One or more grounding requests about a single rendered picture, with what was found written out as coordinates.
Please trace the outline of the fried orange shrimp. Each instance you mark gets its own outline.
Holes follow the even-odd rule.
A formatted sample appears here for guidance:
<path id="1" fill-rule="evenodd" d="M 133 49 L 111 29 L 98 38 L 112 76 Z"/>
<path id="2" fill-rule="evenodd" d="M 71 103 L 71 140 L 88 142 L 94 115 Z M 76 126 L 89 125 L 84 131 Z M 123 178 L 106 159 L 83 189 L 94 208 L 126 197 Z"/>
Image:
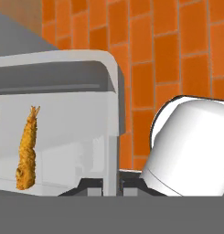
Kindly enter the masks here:
<path id="1" fill-rule="evenodd" d="M 36 180 L 36 139 L 37 139 L 37 114 L 40 107 L 32 106 L 30 114 L 21 137 L 19 145 L 19 161 L 16 169 L 16 188 L 26 190 L 35 184 Z"/>

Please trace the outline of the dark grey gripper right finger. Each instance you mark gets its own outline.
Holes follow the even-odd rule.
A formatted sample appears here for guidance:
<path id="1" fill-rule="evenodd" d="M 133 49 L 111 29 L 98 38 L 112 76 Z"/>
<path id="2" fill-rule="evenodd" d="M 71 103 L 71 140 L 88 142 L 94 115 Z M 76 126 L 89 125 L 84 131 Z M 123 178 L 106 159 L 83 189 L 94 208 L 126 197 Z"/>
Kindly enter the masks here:
<path id="1" fill-rule="evenodd" d="M 163 197 L 164 194 L 149 188 L 140 177 L 139 171 L 120 170 L 120 191 L 124 197 Z"/>

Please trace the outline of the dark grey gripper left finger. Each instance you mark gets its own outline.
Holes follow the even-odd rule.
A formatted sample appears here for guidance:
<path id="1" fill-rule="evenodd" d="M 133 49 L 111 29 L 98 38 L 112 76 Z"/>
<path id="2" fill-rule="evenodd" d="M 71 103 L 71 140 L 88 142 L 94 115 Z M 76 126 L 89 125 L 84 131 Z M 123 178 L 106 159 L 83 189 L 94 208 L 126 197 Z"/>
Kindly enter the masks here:
<path id="1" fill-rule="evenodd" d="M 102 197 L 103 180 L 101 178 L 82 178 L 77 187 L 60 194 L 61 197 Z"/>

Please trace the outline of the white rounded dome object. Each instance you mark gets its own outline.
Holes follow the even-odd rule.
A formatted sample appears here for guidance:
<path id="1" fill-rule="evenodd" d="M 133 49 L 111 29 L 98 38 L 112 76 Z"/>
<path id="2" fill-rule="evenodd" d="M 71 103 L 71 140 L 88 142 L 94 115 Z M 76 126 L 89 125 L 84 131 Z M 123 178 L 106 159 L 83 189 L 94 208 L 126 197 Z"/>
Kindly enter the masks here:
<path id="1" fill-rule="evenodd" d="M 150 155 L 140 177 L 171 197 L 224 194 L 224 101 L 177 96 L 150 130 Z"/>

